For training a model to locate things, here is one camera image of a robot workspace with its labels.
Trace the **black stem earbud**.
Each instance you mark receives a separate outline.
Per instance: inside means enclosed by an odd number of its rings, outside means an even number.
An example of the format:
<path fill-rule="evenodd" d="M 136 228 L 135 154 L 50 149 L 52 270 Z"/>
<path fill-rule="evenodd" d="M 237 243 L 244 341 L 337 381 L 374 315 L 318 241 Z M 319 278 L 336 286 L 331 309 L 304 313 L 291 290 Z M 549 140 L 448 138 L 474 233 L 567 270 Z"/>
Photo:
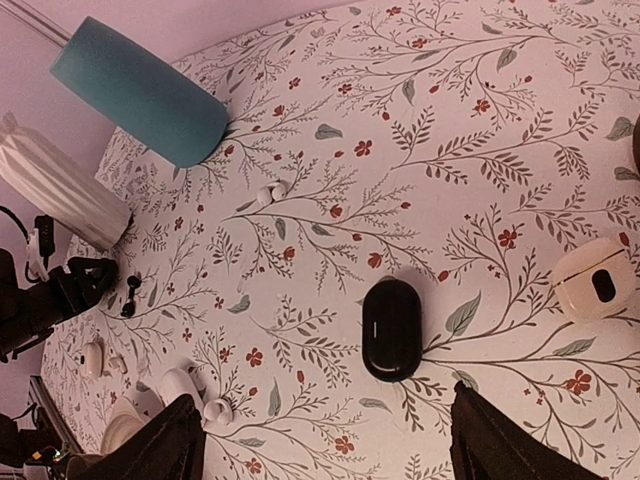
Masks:
<path fill-rule="evenodd" d="M 120 315 L 122 318 L 132 318 L 135 315 L 136 303 L 134 298 L 129 298 L 122 306 Z"/>
<path fill-rule="evenodd" d="M 127 285 L 130 289 L 138 289 L 141 286 L 141 280 L 134 275 L 127 278 Z"/>

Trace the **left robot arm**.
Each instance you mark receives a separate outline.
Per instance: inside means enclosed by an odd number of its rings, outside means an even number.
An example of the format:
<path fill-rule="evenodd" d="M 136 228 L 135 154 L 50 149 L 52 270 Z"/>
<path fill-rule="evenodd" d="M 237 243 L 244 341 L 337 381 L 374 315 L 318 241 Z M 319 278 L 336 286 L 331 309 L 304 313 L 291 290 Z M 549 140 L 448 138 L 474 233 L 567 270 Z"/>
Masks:
<path fill-rule="evenodd" d="M 1 361 L 7 363 L 45 341 L 54 327 L 95 307 L 116 282 L 118 264 L 109 258 L 72 257 L 47 281 L 18 285 L 11 253 L 1 251 Z"/>

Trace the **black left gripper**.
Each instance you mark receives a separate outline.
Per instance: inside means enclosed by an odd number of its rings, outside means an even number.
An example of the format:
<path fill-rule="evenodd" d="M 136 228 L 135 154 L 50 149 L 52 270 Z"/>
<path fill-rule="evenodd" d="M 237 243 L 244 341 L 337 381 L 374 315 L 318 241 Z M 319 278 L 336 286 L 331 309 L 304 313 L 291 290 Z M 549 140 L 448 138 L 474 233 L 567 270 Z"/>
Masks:
<path fill-rule="evenodd" d="M 68 267 L 70 272 L 58 266 L 49 273 L 63 320 L 96 306 L 118 276 L 118 264 L 110 258 L 72 257 Z"/>

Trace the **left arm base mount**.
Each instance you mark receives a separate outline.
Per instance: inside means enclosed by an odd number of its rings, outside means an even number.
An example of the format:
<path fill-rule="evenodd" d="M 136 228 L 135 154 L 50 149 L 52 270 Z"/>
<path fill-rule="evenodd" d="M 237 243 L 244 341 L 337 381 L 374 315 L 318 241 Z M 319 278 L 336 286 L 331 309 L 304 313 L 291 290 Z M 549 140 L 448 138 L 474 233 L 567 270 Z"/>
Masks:
<path fill-rule="evenodd" d="M 35 428 L 20 428 L 15 419 L 1 414 L 1 465 L 22 469 L 28 462 L 48 465 L 63 442 L 45 423 Z"/>

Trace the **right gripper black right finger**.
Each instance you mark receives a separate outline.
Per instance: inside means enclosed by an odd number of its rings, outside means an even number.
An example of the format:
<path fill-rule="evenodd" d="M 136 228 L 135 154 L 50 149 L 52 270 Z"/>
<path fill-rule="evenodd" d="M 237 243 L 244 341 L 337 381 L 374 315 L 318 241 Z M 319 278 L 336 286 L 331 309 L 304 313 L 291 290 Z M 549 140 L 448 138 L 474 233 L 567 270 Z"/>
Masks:
<path fill-rule="evenodd" d="M 456 479 L 596 479 L 544 446 L 472 388 L 455 384 L 450 457 Z"/>

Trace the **black oval charging case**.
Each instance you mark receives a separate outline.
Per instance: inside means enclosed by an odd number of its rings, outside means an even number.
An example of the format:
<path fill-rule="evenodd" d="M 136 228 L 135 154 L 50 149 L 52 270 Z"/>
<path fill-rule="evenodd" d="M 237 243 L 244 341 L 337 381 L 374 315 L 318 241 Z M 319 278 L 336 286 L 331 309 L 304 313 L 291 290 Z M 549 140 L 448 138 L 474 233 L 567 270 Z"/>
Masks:
<path fill-rule="evenodd" d="M 409 283 L 395 277 L 373 285 L 362 302 L 362 361 L 377 380 L 411 377 L 421 363 L 422 301 Z"/>

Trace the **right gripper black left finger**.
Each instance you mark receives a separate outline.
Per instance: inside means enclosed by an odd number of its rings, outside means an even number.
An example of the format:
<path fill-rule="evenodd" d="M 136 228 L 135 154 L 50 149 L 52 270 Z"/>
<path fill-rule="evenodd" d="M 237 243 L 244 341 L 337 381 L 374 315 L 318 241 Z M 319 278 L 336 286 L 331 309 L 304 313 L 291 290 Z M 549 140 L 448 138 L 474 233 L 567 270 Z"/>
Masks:
<path fill-rule="evenodd" d="M 107 455 L 76 455 L 69 479 L 201 479 L 205 432 L 192 396 L 183 394 Z"/>

